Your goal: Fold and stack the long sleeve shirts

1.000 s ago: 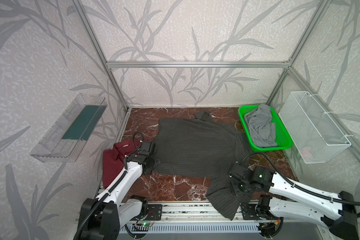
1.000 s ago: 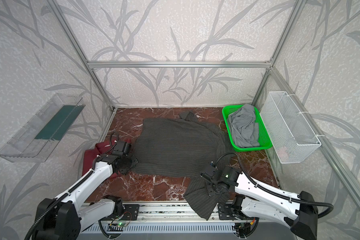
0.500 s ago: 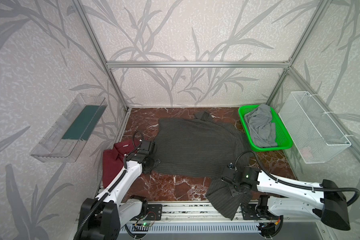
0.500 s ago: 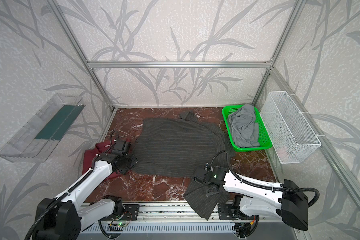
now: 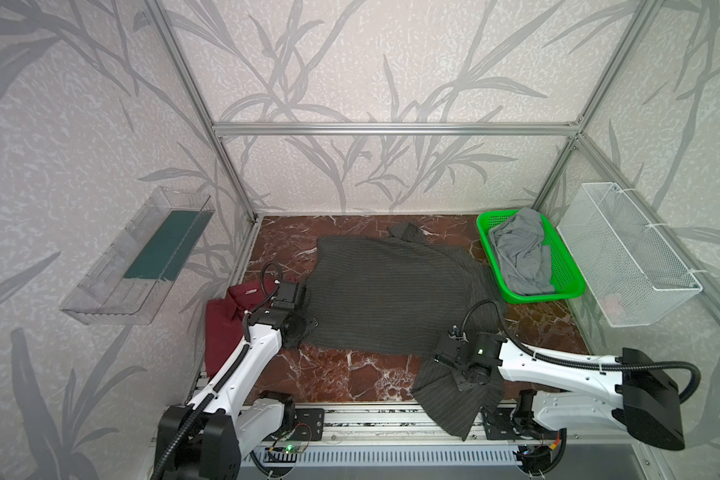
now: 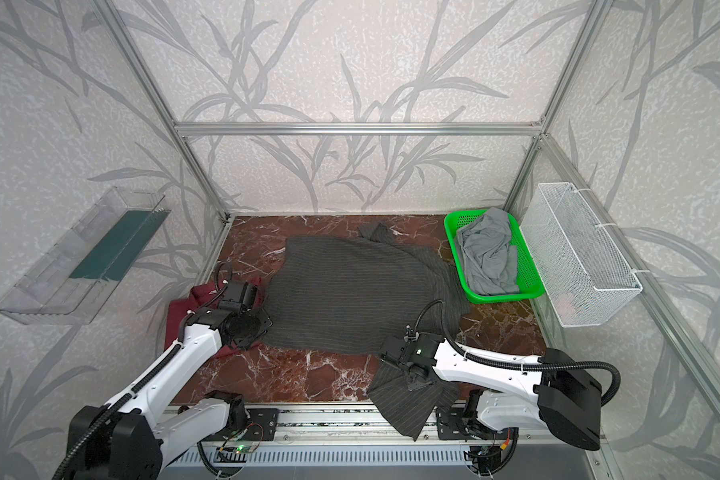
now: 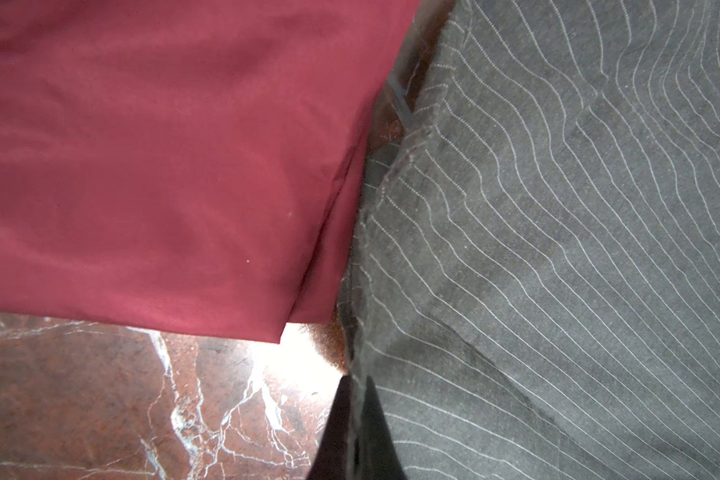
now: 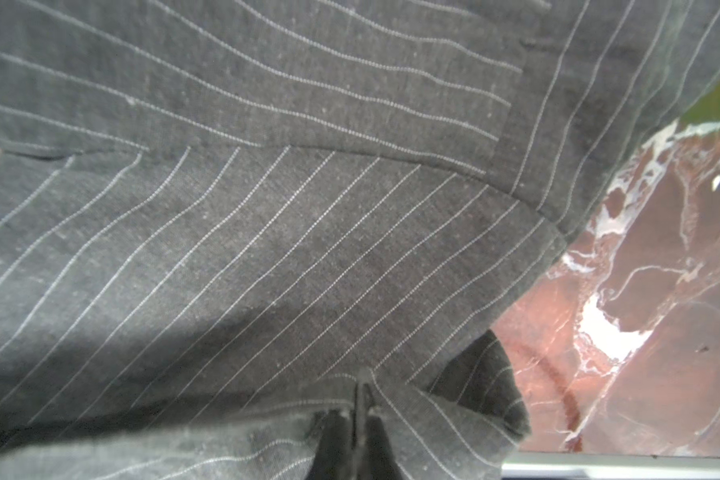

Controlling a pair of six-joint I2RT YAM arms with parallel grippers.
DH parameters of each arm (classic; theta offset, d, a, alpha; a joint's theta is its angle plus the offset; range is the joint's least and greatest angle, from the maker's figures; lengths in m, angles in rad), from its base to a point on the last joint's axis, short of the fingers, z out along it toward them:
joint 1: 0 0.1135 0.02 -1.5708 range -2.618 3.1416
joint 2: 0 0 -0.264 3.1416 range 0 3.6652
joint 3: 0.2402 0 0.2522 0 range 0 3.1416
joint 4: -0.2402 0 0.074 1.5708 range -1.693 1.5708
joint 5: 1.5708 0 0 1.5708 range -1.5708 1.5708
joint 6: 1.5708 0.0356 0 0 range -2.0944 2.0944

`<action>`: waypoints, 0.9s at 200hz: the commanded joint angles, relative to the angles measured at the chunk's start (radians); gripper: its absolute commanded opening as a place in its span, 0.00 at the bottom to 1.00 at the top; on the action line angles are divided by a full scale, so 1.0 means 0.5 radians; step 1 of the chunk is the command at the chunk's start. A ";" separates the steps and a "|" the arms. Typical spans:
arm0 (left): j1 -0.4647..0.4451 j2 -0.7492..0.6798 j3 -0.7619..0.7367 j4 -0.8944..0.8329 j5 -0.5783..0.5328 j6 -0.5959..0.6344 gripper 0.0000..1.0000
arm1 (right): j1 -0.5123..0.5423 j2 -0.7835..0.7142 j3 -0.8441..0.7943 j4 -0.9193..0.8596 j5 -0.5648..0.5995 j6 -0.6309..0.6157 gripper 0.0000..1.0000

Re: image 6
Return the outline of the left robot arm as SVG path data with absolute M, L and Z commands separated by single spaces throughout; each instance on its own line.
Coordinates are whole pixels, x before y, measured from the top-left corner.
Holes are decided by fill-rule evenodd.
M 72 419 L 57 479 L 155 479 L 191 447 L 214 435 L 268 437 L 236 393 L 213 391 L 169 420 L 162 415 L 207 360 L 225 347 L 248 350 L 271 327 L 261 295 L 248 282 L 219 282 L 207 302 L 189 309 L 177 337 L 144 373 L 99 407 Z

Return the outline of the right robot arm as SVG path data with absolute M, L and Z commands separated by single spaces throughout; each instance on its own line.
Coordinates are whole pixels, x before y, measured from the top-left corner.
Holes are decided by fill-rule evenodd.
M 389 337 L 380 359 L 414 389 L 437 380 L 479 387 L 455 429 L 464 436 L 545 427 L 558 440 L 587 451 L 601 447 L 601 409 L 613 396 L 590 372 L 603 370 L 619 379 L 610 364 L 575 361 L 557 349 L 543 356 L 507 355 L 433 333 Z

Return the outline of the green plastic basket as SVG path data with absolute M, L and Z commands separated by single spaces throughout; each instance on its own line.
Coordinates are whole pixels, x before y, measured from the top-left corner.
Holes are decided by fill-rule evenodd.
M 518 253 L 518 275 L 517 285 L 519 292 L 516 294 L 479 296 L 474 294 L 467 286 L 462 267 L 459 260 L 459 248 L 457 246 L 457 230 L 472 222 L 486 210 L 463 210 L 448 214 L 444 220 L 445 231 L 456 262 L 456 268 L 461 286 L 467 299 L 473 304 L 489 304 L 520 301 L 536 298 L 544 292 L 544 286 L 540 275 L 534 265 L 526 242 L 520 232 L 519 225 L 515 218 L 508 213 L 512 230 L 511 244 L 517 247 Z

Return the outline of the dark grey striped shirt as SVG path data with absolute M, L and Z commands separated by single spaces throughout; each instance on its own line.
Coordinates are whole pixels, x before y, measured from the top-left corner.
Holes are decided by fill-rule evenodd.
M 471 305 L 454 266 L 431 248 L 399 243 L 383 223 L 355 237 L 293 236 L 271 278 L 263 311 L 266 345 L 343 355 L 380 352 L 406 326 L 459 330 Z

